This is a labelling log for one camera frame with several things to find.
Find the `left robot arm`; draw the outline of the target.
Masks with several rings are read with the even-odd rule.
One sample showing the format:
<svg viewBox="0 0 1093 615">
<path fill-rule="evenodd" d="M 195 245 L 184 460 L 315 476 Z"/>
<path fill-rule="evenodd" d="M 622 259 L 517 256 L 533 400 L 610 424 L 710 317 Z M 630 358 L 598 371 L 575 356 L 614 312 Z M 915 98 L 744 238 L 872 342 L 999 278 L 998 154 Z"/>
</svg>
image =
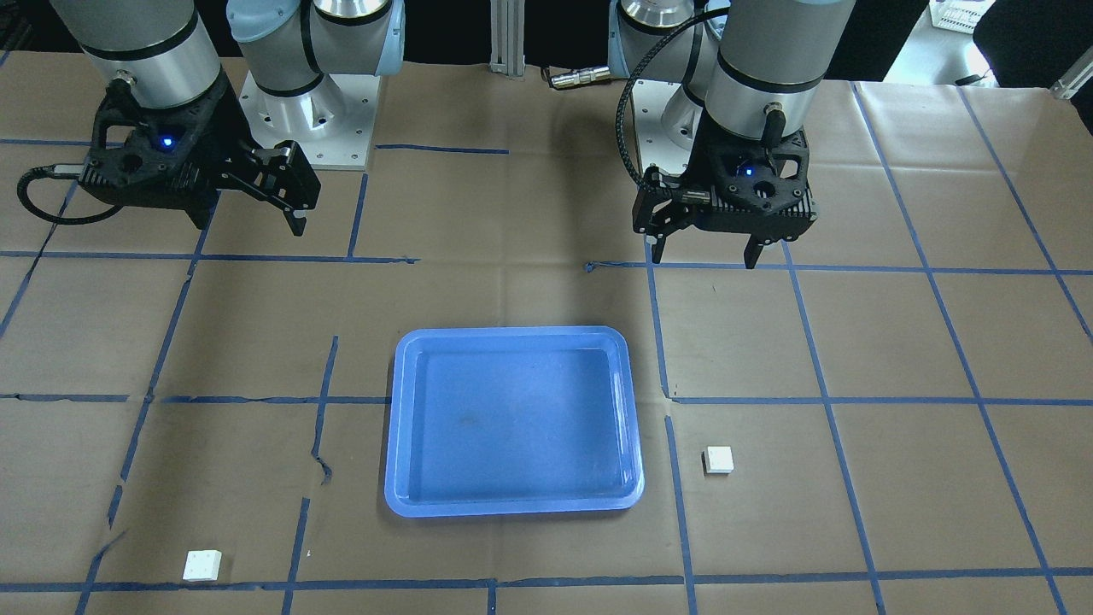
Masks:
<svg viewBox="0 0 1093 615">
<path fill-rule="evenodd" d="M 675 232 L 748 237 L 753 268 L 816 221 L 804 120 L 850 19 L 851 1 L 613 1 L 609 68 L 625 80 L 614 137 L 637 187 L 633 229 L 660 262 Z M 680 174 L 636 165 L 625 113 L 640 79 L 678 83 L 698 113 Z"/>
</svg>

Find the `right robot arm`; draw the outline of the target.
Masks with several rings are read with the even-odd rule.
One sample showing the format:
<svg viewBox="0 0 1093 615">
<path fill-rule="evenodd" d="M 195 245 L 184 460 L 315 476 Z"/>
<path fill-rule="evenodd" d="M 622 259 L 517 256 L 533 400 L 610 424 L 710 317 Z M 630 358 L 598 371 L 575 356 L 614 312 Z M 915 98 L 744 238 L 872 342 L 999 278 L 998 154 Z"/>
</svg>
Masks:
<svg viewBox="0 0 1093 615">
<path fill-rule="evenodd" d="M 22 206 L 59 226 L 155 208 L 204 230 L 219 194 L 237 191 L 299 237 L 317 172 L 365 167 L 376 86 L 406 58 L 402 1 L 230 1 L 249 75 L 238 95 L 191 1 L 52 8 L 106 85 L 85 159 L 17 184 Z"/>
</svg>

